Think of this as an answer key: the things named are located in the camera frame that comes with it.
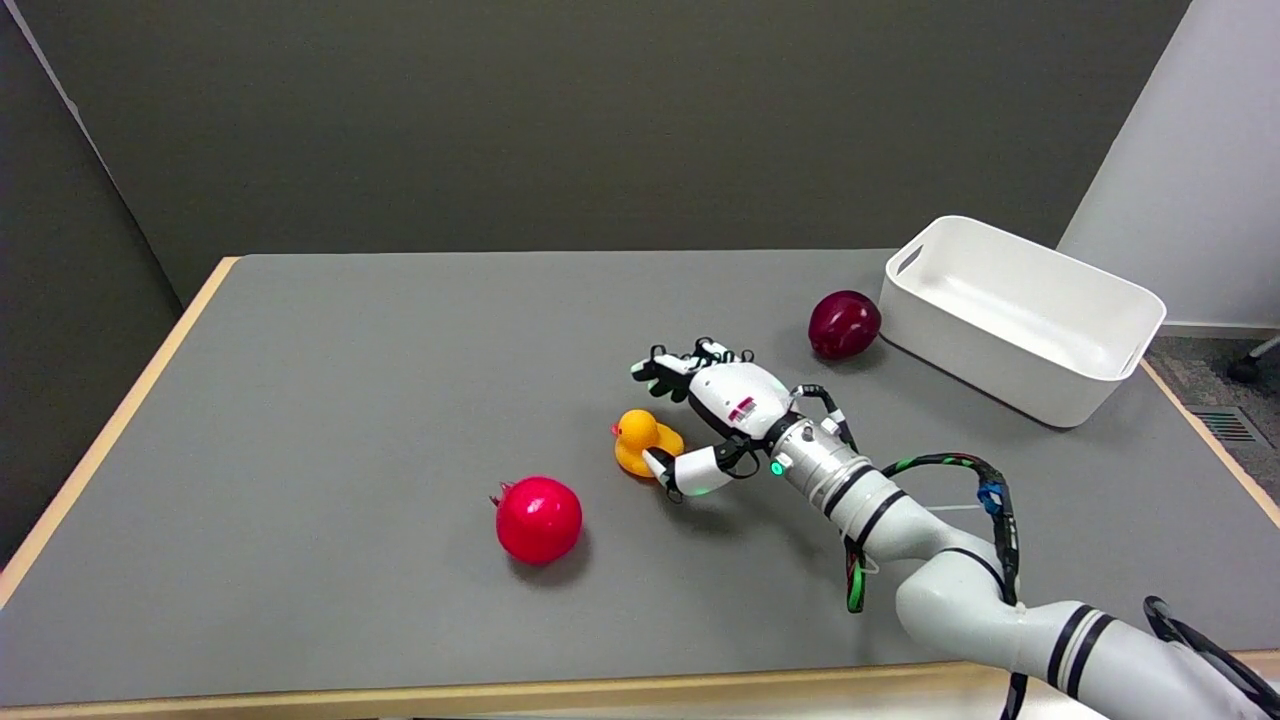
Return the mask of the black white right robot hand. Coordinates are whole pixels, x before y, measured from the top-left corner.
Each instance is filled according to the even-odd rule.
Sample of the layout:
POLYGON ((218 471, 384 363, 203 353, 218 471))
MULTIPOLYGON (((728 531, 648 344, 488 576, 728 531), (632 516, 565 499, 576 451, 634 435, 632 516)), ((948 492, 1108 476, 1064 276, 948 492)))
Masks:
POLYGON ((681 454, 644 448, 646 468, 673 501, 709 495, 759 471, 758 454, 771 447, 768 434, 795 405, 792 391, 754 363, 751 350, 735 351, 710 337, 696 340, 689 354, 654 345, 630 374, 652 396, 687 404, 721 436, 717 445, 681 454))

